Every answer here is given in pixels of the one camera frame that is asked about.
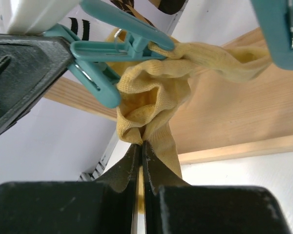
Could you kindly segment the white round clip hanger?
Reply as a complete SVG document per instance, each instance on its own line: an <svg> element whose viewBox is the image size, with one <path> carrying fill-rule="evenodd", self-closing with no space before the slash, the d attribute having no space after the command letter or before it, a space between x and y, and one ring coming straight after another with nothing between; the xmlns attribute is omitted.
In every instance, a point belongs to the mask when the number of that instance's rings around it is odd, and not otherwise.
<svg viewBox="0 0 293 234"><path fill-rule="evenodd" d="M9 34L40 34L64 18L79 0L9 0L11 16L6 32Z"/></svg>

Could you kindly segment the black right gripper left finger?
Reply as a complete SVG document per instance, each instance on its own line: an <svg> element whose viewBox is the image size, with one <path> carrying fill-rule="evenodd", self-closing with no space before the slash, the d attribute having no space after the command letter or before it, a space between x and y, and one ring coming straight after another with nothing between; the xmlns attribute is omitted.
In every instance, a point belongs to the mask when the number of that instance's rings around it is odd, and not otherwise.
<svg viewBox="0 0 293 234"><path fill-rule="evenodd" d="M91 182L0 185L0 234L134 234L139 146Z"/></svg>

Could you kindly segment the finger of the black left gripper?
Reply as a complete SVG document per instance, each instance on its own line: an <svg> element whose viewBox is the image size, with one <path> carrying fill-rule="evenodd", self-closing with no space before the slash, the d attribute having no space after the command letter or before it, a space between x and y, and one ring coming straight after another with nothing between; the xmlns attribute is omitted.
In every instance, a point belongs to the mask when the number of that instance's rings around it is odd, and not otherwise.
<svg viewBox="0 0 293 234"><path fill-rule="evenodd" d="M72 62L64 38L0 34L0 135L30 112Z"/></svg>

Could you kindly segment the yellow sock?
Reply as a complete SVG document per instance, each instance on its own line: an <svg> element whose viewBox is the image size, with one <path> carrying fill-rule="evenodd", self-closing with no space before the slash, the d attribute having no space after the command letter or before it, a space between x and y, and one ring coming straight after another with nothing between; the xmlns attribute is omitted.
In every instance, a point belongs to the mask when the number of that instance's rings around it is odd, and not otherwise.
<svg viewBox="0 0 293 234"><path fill-rule="evenodd" d="M163 50L153 42L148 45L151 51L165 56L164 60L108 62L108 65L121 76L143 71L153 78L186 78L202 68L213 70L232 82L246 82L259 76L272 63L266 48L225 49L202 42L172 41L172 51Z"/></svg>
<svg viewBox="0 0 293 234"><path fill-rule="evenodd" d="M120 75L117 89L121 103L116 131L120 140L151 143L158 158L182 176L169 120L190 96L188 78L195 64L187 59L112 62Z"/></svg>

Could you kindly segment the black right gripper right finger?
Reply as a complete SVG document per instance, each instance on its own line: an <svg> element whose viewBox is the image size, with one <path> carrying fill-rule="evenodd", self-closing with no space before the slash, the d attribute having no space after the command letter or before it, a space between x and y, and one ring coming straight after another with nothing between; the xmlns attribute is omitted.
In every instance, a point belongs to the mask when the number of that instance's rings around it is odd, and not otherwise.
<svg viewBox="0 0 293 234"><path fill-rule="evenodd" d="M143 143L148 234L288 234L273 194L258 186L192 186Z"/></svg>

